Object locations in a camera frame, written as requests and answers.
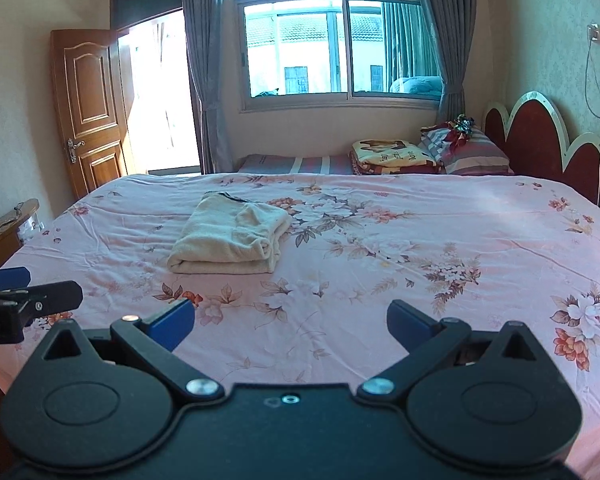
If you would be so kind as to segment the striped cream knit sweater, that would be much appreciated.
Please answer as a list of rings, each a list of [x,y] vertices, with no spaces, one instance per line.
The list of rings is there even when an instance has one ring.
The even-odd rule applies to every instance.
[[[283,208],[209,192],[186,221],[166,265],[176,274],[271,274],[290,226]]]

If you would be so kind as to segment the wooden bedside table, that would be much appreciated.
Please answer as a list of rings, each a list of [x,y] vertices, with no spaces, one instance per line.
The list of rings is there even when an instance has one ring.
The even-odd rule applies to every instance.
[[[36,198],[29,198],[0,217],[0,267],[22,246],[18,230],[36,215],[39,206]]]

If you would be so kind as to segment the pink floral bedsheet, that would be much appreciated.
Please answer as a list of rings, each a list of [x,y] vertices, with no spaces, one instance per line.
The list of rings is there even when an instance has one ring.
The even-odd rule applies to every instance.
[[[176,274],[170,252],[208,193],[286,212],[270,274]],[[568,462],[600,479],[600,208],[528,177],[125,177],[72,205],[10,259],[33,284],[73,280],[73,317],[105,327],[179,299],[196,311],[176,354],[224,385],[356,385],[401,359],[401,299],[477,330],[526,323],[577,393]]]

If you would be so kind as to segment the yellow red folded blanket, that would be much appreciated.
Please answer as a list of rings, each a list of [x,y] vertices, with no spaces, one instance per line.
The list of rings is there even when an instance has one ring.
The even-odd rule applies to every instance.
[[[415,144],[403,140],[362,140],[350,151],[356,174],[437,174],[438,163]]]

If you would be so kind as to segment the striped grey pink mattress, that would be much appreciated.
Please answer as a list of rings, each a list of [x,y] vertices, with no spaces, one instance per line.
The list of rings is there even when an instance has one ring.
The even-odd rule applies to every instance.
[[[353,174],[347,155],[285,157],[252,154],[245,158],[238,171],[246,174]]]

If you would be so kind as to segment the striped pink grey pillow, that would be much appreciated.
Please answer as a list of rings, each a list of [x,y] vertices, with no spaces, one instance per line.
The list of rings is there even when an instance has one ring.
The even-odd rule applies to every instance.
[[[508,157],[480,129],[473,128],[468,140],[455,148],[445,141],[450,132],[448,127],[422,128],[418,144],[445,174],[482,177],[513,173]]]

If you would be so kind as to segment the red ribbon bow decoration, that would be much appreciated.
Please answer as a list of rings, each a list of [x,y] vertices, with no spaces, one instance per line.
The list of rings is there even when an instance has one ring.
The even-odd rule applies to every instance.
[[[449,144],[450,152],[461,148],[470,140],[474,127],[475,119],[465,114],[459,114],[457,118],[437,125],[439,129],[448,130],[444,142]]]

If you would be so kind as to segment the brown wooden door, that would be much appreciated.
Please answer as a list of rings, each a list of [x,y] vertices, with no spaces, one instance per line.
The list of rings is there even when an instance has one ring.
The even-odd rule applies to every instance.
[[[107,29],[50,33],[50,70],[69,181],[79,200],[128,174],[128,133],[118,34]]]

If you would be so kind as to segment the red white heart headboard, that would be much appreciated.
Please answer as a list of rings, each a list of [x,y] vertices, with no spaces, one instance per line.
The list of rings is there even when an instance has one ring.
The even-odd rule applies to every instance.
[[[523,94],[510,110],[488,104],[483,132],[507,155],[514,174],[563,183],[600,207],[600,136],[570,139],[562,114],[541,92]]]

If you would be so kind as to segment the sliding glass window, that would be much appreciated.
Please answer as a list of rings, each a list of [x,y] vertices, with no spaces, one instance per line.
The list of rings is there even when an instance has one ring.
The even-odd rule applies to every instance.
[[[247,110],[441,98],[422,0],[235,2]]]

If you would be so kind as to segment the right grey curtain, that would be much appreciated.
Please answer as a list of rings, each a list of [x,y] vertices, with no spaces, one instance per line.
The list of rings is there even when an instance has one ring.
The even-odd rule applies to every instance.
[[[476,24],[477,0],[422,0],[434,31],[442,95],[437,121],[465,110],[464,81]]]

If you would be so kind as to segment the grey curtain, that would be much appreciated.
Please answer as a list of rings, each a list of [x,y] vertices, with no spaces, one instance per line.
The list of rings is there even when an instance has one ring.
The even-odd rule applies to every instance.
[[[222,107],[222,5],[223,0],[182,0],[198,156],[205,174],[233,170]]]
[[[476,24],[477,0],[422,0],[434,31],[442,95],[437,121],[465,110],[464,81]]]

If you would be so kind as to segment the left grey curtain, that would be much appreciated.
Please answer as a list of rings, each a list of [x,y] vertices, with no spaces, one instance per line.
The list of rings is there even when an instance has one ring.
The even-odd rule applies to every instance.
[[[222,5],[223,0],[182,0],[198,156],[205,174],[233,170],[222,107]]]

